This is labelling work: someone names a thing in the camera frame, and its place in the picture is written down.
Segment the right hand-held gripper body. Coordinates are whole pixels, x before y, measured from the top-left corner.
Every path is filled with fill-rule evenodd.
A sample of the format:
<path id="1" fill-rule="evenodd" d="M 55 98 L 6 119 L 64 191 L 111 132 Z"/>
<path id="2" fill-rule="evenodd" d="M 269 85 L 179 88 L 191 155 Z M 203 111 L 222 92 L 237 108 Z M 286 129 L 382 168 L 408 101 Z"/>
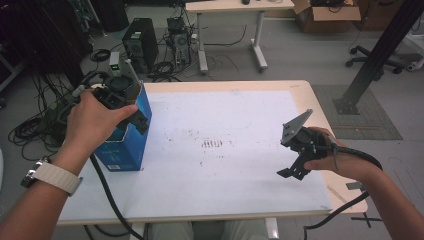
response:
<path id="1" fill-rule="evenodd" d="M 284 123 L 280 144 L 299 155 L 311 154 L 311 159 L 315 160 L 327 156 L 327 145 L 321 133 L 304 126 L 312 113 L 312 109 L 307 109 L 304 113 Z"/>

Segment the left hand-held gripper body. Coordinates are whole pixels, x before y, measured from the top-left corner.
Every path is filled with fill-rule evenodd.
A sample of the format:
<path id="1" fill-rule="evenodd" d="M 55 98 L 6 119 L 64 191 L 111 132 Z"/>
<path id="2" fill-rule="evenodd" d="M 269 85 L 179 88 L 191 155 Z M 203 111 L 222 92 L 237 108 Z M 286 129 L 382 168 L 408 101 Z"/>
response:
<path id="1" fill-rule="evenodd" d="M 108 108 L 121 107 L 125 103 L 135 103 L 141 88 L 142 81 L 134 70 L 132 61 L 127 59 L 120 72 L 107 77 L 100 87 L 95 88 L 93 95 Z"/>

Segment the blue cardboard box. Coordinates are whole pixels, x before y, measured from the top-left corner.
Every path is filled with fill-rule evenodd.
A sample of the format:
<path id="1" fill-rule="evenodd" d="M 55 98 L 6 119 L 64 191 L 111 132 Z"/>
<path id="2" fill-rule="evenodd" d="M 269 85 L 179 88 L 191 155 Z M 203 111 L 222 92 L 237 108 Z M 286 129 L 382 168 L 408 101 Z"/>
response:
<path id="1" fill-rule="evenodd" d="M 148 118 L 147 123 L 150 125 L 152 111 L 144 87 L 141 88 L 135 105 Z M 94 152 L 109 171 L 141 169 L 149 129 L 145 135 L 141 135 L 132 124 L 132 115 L 122 120 L 112 135 Z"/>

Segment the person's left hand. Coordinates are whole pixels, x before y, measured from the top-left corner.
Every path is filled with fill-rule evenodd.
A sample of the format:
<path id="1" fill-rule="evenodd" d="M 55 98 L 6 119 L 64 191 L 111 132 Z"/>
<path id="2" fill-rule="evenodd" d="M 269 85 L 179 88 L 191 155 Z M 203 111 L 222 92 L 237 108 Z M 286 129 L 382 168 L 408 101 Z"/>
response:
<path id="1" fill-rule="evenodd" d="M 105 142 L 122 120 L 138 110 L 128 105 L 110 110 L 85 90 L 80 102 L 75 105 L 67 118 L 67 131 L 63 145 L 53 164 L 78 175 L 94 150 Z"/>

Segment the white device with green light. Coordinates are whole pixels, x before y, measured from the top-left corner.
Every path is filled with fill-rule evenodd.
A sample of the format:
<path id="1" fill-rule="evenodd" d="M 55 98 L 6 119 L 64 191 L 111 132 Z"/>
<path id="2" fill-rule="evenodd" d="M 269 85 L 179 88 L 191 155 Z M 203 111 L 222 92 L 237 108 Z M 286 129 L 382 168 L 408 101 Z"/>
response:
<path id="1" fill-rule="evenodd" d="M 116 76 L 120 73 L 120 53 L 112 52 L 109 57 L 109 69 L 112 75 Z"/>

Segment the light wooden table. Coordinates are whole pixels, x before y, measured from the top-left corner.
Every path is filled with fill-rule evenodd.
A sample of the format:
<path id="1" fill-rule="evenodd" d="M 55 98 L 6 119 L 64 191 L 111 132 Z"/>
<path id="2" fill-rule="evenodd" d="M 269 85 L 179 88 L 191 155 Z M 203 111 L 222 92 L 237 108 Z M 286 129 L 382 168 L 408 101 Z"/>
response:
<path id="1" fill-rule="evenodd" d="M 329 125 L 317 97 L 315 96 L 310 84 L 304 80 L 288 81 L 231 81 L 231 82 L 181 82 L 181 83 L 148 83 L 145 86 L 147 95 L 150 93 L 183 93 L 183 92 L 218 92 L 218 91 L 288 91 L 291 93 L 295 106 L 301 114 L 307 109 L 312 109 L 313 113 L 308 120 L 308 125 L 318 125 L 327 127 Z M 312 216 L 327 215 L 334 212 L 338 207 L 344 205 L 357 196 L 357 191 L 349 190 L 346 184 L 348 179 L 338 177 L 330 172 L 320 173 L 327 190 L 332 208 L 327 213 L 300 213 L 284 214 L 281 216 L 248 216 L 224 219 L 246 219 L 246 218 L 266 218 L 266 217 L 284 217 L 284 216 Z M 117 220 L 116 215 L 121 213 L 118 205 L 109 203 L 110 198 L 106 196 L 101 181 L 96 174 L 92 164 L 86 164 L 81 173 L 83 182 L 78 191 L 71 197 L 65 205 L 65 208 L 59 218 L 62 225 L 71 224 L 109 224 Z M 208 219 L 176 219 L 171 221 L 203 221 L 203 220 L 224 220 L 218 218 Z M 171 221 L 147 221 L 147 220 L 128 220 L 138 224 L 142 222 L 171 222 Z"/>

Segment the black computer tower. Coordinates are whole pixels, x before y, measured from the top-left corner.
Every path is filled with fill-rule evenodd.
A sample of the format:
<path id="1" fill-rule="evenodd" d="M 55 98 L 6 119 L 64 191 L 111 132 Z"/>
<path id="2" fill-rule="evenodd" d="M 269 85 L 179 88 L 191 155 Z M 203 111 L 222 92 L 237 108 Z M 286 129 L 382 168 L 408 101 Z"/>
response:
<path id="1" fill-rule="evenodd" d="M 148 74 L 153 70 L 159 50 L 151 18 L 135 18 L 122 43 L 137 73 Z"/>

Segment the grey floor mat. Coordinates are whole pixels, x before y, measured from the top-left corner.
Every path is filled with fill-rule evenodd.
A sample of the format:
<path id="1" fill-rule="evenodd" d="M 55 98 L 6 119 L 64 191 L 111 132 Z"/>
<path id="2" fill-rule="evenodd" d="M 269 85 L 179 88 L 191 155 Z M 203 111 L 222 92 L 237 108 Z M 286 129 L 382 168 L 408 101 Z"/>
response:
<path id="1" fill-rule="evenodd" d="M 339 114 L 334 101 L 342 97 L 347 85 L 313 85 L 312 89 L 323 112 L 339 139 L 402 140 L 399 131 L 374 97 L 366 90 L 356 105 L 355 114 Z"/>

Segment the black tape cross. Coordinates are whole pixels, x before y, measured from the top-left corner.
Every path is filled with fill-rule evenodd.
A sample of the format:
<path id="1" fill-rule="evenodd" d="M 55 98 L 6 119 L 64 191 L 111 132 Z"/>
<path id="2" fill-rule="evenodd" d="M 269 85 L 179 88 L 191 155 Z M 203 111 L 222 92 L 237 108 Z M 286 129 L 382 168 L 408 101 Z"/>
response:
<path id="1" fill-rule="evenodd" d="M 353 221 L 364 221 L 368 228 L 372 227 L 373 222 L 381 222 L 380 218 L 369 217 L 366 212 L 361 217 L 352 217 Z"/>

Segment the open computer case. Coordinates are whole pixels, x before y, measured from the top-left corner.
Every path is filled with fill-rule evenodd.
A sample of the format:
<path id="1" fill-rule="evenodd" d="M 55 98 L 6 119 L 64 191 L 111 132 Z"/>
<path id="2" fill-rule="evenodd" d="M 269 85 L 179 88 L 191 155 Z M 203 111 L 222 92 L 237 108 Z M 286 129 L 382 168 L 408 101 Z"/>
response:
<path id="1" fill-rule="evenodd" d="M 167 19 L 171 48 L 177 68 L 184 69 L 191 64 L 190 37 L 182 17 Z"/>

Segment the white table mat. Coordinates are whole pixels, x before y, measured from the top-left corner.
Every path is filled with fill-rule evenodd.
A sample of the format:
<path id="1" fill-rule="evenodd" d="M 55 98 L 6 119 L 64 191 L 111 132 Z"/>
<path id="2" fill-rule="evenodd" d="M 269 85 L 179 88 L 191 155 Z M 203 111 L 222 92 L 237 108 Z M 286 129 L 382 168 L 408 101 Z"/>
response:
<path id="1" fill-rule="evenodd" d="M 150 93 L 152 120 L 141 168 L 104 173 L 128 220 L 327 213 L 320 173 L 278 172 L 297 155 L 281 146 L 298 116 L 288 91 Z"/>

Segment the wristwatch with white band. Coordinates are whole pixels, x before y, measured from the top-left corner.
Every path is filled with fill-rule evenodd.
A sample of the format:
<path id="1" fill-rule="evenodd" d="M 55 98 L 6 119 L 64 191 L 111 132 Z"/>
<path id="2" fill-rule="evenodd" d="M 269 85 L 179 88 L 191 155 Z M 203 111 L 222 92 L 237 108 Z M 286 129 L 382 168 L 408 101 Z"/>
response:
<path id="1" fill-rule="evenodd" d="M 36 181 L 52 185 L 72 196 L 83 178 L 53 165 L 48 158 L 41 158 L 29 169 L 21 181 L 21 185 L 30 188 Z"/>

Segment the black office chair base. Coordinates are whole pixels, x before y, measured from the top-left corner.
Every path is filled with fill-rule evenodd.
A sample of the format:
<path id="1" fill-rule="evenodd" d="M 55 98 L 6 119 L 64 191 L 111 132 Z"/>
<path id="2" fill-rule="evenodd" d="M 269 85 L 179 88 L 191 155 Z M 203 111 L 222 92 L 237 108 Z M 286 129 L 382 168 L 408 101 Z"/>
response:
<path id="1" fill-rule="evenodd" d="M 355 54 L 357 54 L 358 52 L 363 54 L 363 57 L 355 57 Z M 365 49 L 364 47 L 357 45 L 353 48 L 351 48 L 349 50 L 349 53 L 352 55 L 352 58 L 350 58 L 346 63 L 345 66 L 346 67 L 352 67 L 354 63 L 365 63 L 368 60 L 369 55 L 371 54 L 371 52 L 367 49 Z M 386 60 L 384 62 L 384 65 L 386 66 L 390 66 L 393 68 L 392 72 L 394 74 L 400 74 L 403 69 L 405 68 L 405 66 L 401 63 L 395 62 L 393 60 Z"/>

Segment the black metal stand beam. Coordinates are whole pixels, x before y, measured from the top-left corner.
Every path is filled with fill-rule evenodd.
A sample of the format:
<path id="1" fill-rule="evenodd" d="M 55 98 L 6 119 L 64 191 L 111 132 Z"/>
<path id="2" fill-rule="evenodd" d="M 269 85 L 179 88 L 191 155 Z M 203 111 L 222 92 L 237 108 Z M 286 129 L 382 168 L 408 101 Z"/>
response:
<path id="1" fill-rule="evenodd" d="M 357 115 L 359 113 L 356 107 L 359 100 L 374 81 L 384 62 L 390 58 L 423 12 L 424 0 L 404 0 L 352 83 L 341 98 L 333 100 L 338 114 Z"/>

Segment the white desk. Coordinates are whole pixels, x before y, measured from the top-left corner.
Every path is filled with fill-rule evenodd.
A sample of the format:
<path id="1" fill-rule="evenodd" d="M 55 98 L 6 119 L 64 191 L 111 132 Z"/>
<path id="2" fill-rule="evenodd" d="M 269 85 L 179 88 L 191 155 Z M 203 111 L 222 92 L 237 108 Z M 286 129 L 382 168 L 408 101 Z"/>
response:
<path id="1" fill-rule="evenodd" d="M 269 10 L 288 10 L 293 8 L 294 3 L 292 0 L 204 0 L 187 3 L 185 6 L 186 11 L 195 13 L 197 17 L 198 59 L 200 73 L 205 75 L 208 72 L 208 63 L 202 30 L 203 15 L 220 14 L 223 16 L 222 21 L 224 21 L 230 19 L 229 14 L 245 17 L 250 13 L 256 13 L 256 32 L 254 38 L 251 40 L 251 47 L 259 64 L 259 72 L 262 72 L 268 68 L 268 64 L 260 47 L 265 12 Z"/>

